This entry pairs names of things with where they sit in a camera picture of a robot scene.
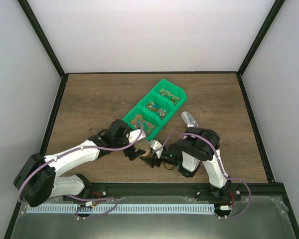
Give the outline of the green bin star gummies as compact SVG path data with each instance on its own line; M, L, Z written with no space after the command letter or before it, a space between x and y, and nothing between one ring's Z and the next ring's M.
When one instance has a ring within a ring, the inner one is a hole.
M154 139L162 129L159 117L145 107L135 106L123 117L123 121L132 129L141 127L142 124L147 140Z

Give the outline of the metal scoop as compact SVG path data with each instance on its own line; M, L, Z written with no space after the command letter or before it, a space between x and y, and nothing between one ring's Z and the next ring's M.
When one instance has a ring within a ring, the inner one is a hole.
M198 127L198 123L190 112L184 111L181 113L181 118L187 127Z

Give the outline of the green bin lollipops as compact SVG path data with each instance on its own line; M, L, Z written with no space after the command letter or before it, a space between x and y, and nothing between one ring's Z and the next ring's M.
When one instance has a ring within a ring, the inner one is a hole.
M163 122L167 122L174 115L172 103L156 92L149 92L139 102L138 106L154 113Z

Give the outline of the green bin popsicle candies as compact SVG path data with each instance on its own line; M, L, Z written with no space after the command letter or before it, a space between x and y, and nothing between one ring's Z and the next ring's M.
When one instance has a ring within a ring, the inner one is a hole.
M171 103L172 110L178 111L179 108L187 101L187 95L183 88L174 83L161 79L152 89L152 92L158 93L169 103Z

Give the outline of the gold jar lid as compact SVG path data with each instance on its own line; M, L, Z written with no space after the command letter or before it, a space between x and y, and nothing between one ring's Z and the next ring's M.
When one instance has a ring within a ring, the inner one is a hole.
M142 139L135 143L135 148L141 150L140 157L150 157L151 156L151 148L150 142L146 139Z

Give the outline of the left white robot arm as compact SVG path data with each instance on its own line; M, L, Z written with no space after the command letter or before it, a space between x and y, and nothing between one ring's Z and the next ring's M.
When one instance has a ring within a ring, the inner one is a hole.
M134 144L145 137L144 124L140 120L130 127L125 121L116 119L107 129L71 149L52 155L31 155L13 182L18 190L18 202L36 207L58 196L87 201L92 195L88 182L77 175L65 177L64 173L111 152L124 151L130 156Z

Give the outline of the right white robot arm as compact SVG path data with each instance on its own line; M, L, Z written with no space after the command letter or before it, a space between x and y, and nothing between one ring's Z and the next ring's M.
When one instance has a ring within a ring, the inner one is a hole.
M189 127L168 147L151 140L149 154L140 159L151 168L173 165L186 178L193 177L200 165L204 165L209 178L209 194L222 201L229 195L231 182L221 161L219 141L220 136L211 129Z

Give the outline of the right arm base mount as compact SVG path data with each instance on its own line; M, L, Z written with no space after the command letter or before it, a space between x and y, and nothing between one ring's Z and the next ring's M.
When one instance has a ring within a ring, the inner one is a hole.
M236 193L237 187L225 186L222 189L210 184L199 184L195 186L195 197L210 203L229 203L230 201L241 201L241 196Z

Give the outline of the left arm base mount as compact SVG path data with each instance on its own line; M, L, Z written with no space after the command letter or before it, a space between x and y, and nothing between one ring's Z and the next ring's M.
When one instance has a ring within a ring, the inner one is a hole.
M89 188L84 188L83 191L76 195L75 197L84 199L84 201L74 199L69 196L62 196L64 202L75 202L75 203L85 203L86 200L89 202L91 199L100 199L107 196L108 187L105 184L93 183Z

